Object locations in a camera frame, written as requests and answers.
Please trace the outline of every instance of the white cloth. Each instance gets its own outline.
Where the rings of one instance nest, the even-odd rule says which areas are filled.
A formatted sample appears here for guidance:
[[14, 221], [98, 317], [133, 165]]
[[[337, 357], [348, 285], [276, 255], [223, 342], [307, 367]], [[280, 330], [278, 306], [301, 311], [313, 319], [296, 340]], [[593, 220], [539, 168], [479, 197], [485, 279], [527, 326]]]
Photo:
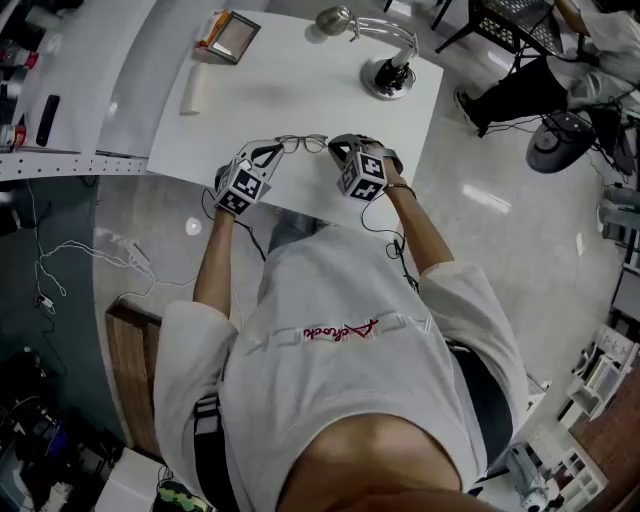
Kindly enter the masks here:
[[156, 433], [168, 466], [202, 494], [192, 410], [220, 384], [228, 462], [241, 510], [272, 512], [287, 474], [326, 426], [383, 413], [433, 436], [463, 488], [486, 470], [468, 389], [445, 337], [474, 348], [502, 387], [514, 432], [527, 381], [507, 319], [483, 272], [451, 262], [426, 271], [420, 296], [383, 240], [331, 226], [269, 255], [259, 304], [237, 332], [218, 311], [171, 304], [160, 336]]
[[[608, 101], [610, 96], [617, 98], [629, 88], [626, 82], [640, 83], [640, 24], [625, 11], [601, 13], [584, 9], [580, 14], [591, 38], [591, 43], [585, 45], [585, 52], [598, 57], [598, 68], [582, 62], [566, 62], [556, 57], [547, 57], [549, 69], [558, 83], [567, 90], [577, 79], [590, 73], [600, 77], [599, 82], [604, 83], [606, 91], [592, 103], [600, 102], [602, 97], [602, 102]], [[577, 52], [571, 49], [561, 57], [575, 60]], [[607, 75], [622, 79], [623, 82], [608, 80]], [[570, 107], [578, 106], [572, 105], [571, 95], [568, 99]]]

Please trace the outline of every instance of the black mesh chair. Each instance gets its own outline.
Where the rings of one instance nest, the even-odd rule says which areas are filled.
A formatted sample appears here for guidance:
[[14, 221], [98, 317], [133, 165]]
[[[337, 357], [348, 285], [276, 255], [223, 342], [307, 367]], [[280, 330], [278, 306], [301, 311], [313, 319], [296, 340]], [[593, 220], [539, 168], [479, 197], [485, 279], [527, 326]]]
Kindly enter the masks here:
[[[453, 0], [444, 3], [433, 23], [433, 29]], [[552, 7], [544, 0], [468, 0], [469, 23], [449, 38], [436, 53], [463, 37], [476, 32], [514, 55], [518, 55], [516, 67], [520, 67], [520, 50], [524, 44], [541, 55], [562, 53], [560, 27], [550, 12]]]

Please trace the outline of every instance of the eyeglasses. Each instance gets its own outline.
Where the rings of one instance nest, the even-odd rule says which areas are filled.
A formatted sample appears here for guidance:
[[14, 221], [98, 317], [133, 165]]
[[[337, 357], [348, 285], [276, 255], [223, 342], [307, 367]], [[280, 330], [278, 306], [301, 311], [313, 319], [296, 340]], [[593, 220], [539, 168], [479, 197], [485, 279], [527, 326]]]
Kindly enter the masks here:
[[328, 138], [329, 137], [326, 135], [318, 135], [314, 133], [305, 136], [282, 135], [281, 137], [276, 137], [276, 140], [282, 143], [286, 154], [295, 153], [300, 146], [300, 141], [304, 143], [304, 148], [309, 153], [320, 153], [320, 151], [327, 147]]

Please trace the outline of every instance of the tiled floor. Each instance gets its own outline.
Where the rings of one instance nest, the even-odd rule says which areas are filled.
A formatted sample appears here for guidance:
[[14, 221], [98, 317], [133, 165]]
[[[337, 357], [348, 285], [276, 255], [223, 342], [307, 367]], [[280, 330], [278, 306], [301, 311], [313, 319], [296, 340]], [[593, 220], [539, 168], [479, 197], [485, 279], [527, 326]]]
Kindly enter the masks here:
[[[268, 10], [313, 18], [335, 0], [271, 0]], [[382, 15], [382, 0], [353, 0], [358, 14]], [[621, 255], [596, 232], [595, 206], [602, 179], [584, 156], [567, 171], [541, 175], [529, 169], [525, 152], [530, 134], [516, 130], [478, 139], [467, 133], [452, 100], [466, 84], [481, 91], [506, 74], [512, 58], [479, 36], [471, 35], [436, 55], [434, 49], [466, 23], [464, 0], [454, 0], [434, 33], [431, 4], [413, 4], [412, 15], [391, 13], [417, 31], [421, 55], [445, 70], [414, 187], [455, 256], [482, 265], [495, 287], [520, 342], [529, 372], [539, 381], [568, 370], [606, 318]], [[611, 182], [615, 177], [594, 156]], [[200, 187], [169, 178], [109, 178], [102, 181], [96, 214], [96, 244], [113, 233], [140, 241], [157, 278], [187, 282], [195, 277], [207, 242], [209, 221], [200, 209]], [[203, 231], [189, 237], [188, 217], [203, 221]], [[276, 219], [260, 205], [243, 215], [266, 247]], [[148, 280], [135, 272], [94, 267], [96, 311], [127, 289], [144, 290]], [[262, 263], [241, 229], [234, 235], [233, 281], [243, 314], [255, 307]], [[190, 297], [192, 287], [159, 285], [149, 298], [135, 300], [161, 314], [164, 305]], [[240, 311], [233, 306], [234, 321]]]

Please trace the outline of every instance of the wristband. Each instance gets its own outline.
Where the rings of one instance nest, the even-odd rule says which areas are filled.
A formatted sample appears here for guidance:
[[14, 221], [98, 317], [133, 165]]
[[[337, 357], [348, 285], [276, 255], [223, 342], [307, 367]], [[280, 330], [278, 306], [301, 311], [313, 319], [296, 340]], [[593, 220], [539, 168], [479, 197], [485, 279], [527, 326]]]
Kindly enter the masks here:
[[387, 184], [386, 187], [384, 187], [385, 192], [387, 192], [389, 189], [391, 188], [406, 188], [409, 192], [411, 192], [411, 194], [413, 194], [413, 198], [417, 201], [418, 198], [416, 196], [416, 193], [413, 191], [413, 189], [405, 184], [405, 183], [389, 183]]

